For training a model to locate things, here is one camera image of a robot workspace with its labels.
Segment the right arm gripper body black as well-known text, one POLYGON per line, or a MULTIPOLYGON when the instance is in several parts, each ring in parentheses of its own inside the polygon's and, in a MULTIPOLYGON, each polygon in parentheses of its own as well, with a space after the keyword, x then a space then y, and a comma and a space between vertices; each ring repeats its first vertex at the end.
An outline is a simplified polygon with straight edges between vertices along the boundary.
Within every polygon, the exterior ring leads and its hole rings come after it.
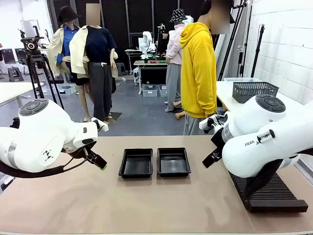
POLYGON ((222 155, 222 150, 225 145, 225 141, 223 140, 222 132, 217 132, 212 138, 211 141, 215 144, 216 149, 213 151, 214 157, 220 157, 222 155))

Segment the left arm gripper body black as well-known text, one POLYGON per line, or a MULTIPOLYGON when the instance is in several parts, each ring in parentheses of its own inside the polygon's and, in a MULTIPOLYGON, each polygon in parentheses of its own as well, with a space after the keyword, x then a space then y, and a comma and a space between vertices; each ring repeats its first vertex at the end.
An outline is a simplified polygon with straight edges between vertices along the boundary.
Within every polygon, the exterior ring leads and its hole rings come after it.
POLYGON ((95 144, 87 144, 83 147, 83 152, 87 159, 97 159, 98 155, 92 150, 94 146, 95 144))

